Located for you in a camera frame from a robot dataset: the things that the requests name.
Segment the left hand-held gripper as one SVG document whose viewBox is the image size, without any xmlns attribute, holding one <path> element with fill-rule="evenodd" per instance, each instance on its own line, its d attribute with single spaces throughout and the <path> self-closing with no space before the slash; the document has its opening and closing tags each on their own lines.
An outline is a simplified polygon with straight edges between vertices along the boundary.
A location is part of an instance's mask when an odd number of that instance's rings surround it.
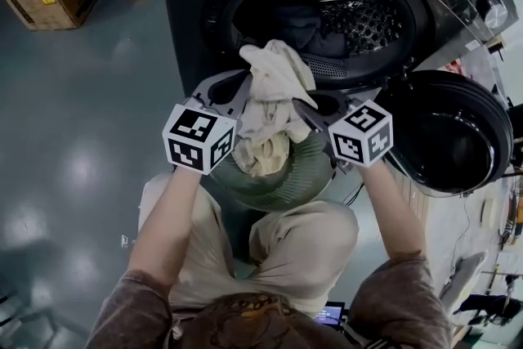
<svg viewBox="0 0 523 349">
<path fill-rule="evenodd" d="M 234 148 L 250 87 L 248 70 L 230 70 L 204 79 L 175 105 L 163 129 L 168 162 L 203 175 L 216 168 Z"/>
</svg>

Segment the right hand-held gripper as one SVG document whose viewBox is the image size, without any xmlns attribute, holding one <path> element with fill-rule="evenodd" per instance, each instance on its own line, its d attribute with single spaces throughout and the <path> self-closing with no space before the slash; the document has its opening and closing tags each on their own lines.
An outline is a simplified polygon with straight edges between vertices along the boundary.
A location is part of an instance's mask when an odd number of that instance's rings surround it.
<svg viewBox="0 0 523 349">
<path fill-rule="evenodd" d="M 340 91 L 309 91 L 317 109 L 293 99 L 301 120 L 315 132 L 328 132 L 333 156 L 339 162 L 369 168 L 393 146 L 392 115 L 374 101 L 352 107 Z M 328 124 L 327 119 L 337 120 Z"/>
</svg>

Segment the white towel clothes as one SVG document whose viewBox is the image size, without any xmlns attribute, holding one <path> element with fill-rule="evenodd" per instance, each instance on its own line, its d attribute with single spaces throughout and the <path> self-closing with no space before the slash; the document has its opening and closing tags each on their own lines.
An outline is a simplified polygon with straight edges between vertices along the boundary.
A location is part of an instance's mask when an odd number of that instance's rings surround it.
<svg viewBox="0 0 523 349">
<path fill-rule="evenodd" d="M 287 43 L 277 39 L 270 40 L 263 48 L 243 46 L 239 54 L 250 64 L 253 76 L 240 118 L 240 137 L 264 142 L 282 132 L 294 143 L 304 141 L 311 129 L 297 114 L 293 100 L 318 108 L 308 94 L 315 90 L 309 66 Z"/>
</svg>

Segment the green laundry basket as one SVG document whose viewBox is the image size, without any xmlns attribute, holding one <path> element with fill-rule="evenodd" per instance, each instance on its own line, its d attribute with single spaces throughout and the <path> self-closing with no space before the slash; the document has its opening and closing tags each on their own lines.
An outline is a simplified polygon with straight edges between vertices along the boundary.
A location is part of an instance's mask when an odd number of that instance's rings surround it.
<svg viewBox="0 0 523 349">
<path fill-rule="evenodd" d="M 311 132 L 303 142 L 290 144 L 289 156 L 276 173 L 251 177 L 228 156 L 212 171 L 211 178 L 248 208 L 284 212 L 312 201 L 331 182 L 335 164 L 325 146 L 324 137 Z"/>
</svg>

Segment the dark grey garment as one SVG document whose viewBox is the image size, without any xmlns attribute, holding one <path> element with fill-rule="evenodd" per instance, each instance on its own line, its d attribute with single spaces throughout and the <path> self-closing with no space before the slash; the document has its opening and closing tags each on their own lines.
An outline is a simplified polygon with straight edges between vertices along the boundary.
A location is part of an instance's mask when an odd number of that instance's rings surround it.
<svg viewBox="0 0 523 349">
<path fill-rule="evenodd" d="M 344 34 L 321 31 L 319 10 L 308 5 L 281 6 L 272 11 L 275 38 L 296 51 L 329 58 L 349 55 Z"/>
</svg>

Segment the person's left forearm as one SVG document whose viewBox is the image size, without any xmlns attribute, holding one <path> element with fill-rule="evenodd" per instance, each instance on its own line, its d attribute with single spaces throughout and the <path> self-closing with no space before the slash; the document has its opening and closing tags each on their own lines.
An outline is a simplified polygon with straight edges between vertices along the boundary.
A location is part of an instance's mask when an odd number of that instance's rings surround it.
<svg viewBox="0 0 523 349">
<path fill-rule="evenodd" d="M 178 167 L 141 228 L 128 270 L 151 276 L 168 294 L 183 266 L 201 175 Z"/>
</svg>

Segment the person's right forearm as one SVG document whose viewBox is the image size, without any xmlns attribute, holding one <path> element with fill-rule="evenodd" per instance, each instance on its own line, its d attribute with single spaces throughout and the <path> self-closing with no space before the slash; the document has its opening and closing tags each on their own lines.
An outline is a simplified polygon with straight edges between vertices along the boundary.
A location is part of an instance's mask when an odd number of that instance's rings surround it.
<svg viewBox="0 0 523 349">
<path fill-rule="evenodd" d="M 358 167 L 390 259 L 424 256 L 426 236 L 416 213 L 407 204 L 383 161 Z"/>
</svg>

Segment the black washing machine door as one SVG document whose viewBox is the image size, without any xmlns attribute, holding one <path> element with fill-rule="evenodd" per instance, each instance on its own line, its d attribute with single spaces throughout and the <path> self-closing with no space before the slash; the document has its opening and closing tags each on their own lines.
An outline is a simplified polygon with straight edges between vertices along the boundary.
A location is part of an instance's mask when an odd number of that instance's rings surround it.
<svg viewBox="0 0 523 349">
<path fill-rule="evenodd" d="M 413 72 L 392 79 L 375 101 L 392 116 L 388 162 L 434 196 L 473 192 L 509 166 L 508 113 L 476 81 L 447 71 Z"/>
</svg>

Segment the wooden slat platform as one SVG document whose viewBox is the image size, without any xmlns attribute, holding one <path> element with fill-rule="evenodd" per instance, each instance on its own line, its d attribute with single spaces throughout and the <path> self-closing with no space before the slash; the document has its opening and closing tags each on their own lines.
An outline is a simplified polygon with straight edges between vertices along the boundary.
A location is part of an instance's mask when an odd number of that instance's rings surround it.
<svg viewBox="0 0 523 349">
<path fill-rule="evenodd" d="M 401 189 L 405 201 L 420 220 L 422 227 L 426 228 L 427 217 L 430 210 L 430 198 L 422 193 L 407 176 L 396 172 L 394 178 Z"/>
</svg>

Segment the person's beige trousers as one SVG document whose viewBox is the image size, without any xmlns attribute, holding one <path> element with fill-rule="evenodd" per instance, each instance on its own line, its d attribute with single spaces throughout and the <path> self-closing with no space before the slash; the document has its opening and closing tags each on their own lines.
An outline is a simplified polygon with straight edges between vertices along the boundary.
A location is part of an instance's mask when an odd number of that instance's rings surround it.
<svg viewBox="0 0 523 349">
<path fill-rule="evenodd" d="M 145 185 L 139 232 L 171 176 L 158 175 Z M 240 280 L 235 277 L 221 208 L 199 183 L 185 260 L 166 294 L 168 303 L 174 311 L 201 311 L 228 295 L 270 293 L 313 318 L 344 271 L 358 232 L 355 214 L 337 203 L 314 201 L 270 213 L 251 227 L 248 254 L 259 265 Z"/>
</svg>

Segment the small black tablet screen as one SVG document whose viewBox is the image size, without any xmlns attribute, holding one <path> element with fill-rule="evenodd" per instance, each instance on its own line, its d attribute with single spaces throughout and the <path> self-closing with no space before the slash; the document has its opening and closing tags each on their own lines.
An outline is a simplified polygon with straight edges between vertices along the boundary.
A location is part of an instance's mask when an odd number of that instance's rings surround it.
<svg viewBox="0 0 523 349">
<path fill-rule="evenodd" d="M 324 308 L 315 317 L 315 321 L 319 324 L 337 327 L 342 321 L 344 310 L 344 302 L 327 302 Z"/>
</svg>

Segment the white and yellow foam cushion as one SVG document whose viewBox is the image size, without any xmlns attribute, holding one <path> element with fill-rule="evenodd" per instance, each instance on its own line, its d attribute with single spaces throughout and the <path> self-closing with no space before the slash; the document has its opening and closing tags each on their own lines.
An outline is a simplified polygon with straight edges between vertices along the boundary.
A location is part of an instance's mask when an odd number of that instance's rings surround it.
<svg viewBox="0 0 523 349">
<path fill-rule="evenodd" d="M 440 300 L 448 314 L 456 311 L 472 293 L 487 256 L 488 252 L 484 251 L 458 261 L 454 273 L 440 294 Z"/>
</svg>

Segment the person's brown printed shirt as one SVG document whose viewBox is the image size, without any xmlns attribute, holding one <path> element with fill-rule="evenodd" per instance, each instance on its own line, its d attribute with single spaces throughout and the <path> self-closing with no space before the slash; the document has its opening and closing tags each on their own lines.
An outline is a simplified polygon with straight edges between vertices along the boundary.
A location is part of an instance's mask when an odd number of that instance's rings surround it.
<svg viewBox="0 0 523 349">
<path fill-rule="evenodd" d="M 173 311 L 160 283 L 127 271 L 102 305 L 86 349 L 450 349 L 452 327 L 425 257 L 385 262 L 349 310 L 351 338 L 314 321 L 276 294 L 218 298 L 172 336 Z"/>
</svg>

